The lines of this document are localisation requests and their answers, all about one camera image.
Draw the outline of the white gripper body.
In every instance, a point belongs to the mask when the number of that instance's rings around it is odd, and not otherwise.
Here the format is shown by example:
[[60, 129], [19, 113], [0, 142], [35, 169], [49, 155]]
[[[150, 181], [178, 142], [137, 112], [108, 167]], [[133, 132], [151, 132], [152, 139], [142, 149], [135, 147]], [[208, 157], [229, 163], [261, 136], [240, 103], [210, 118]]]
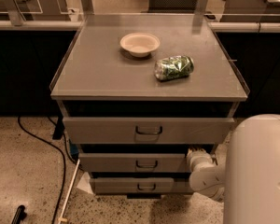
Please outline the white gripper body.
[[211, 155], [204, 149], [190, 149], [187, 154], [187, 164], [192, 172], [214, 166]]

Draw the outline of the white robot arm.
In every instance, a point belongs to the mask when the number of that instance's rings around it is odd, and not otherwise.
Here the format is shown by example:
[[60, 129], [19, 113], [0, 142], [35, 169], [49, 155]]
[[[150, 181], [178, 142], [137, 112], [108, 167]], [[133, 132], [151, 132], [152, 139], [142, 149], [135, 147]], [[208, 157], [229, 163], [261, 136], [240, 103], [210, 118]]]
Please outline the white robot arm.
[[191, 189], [224, 199], [224, 224], [280, 224], [280, 115], [245, 119], [232, 132], [226, 162], [187, 156]]

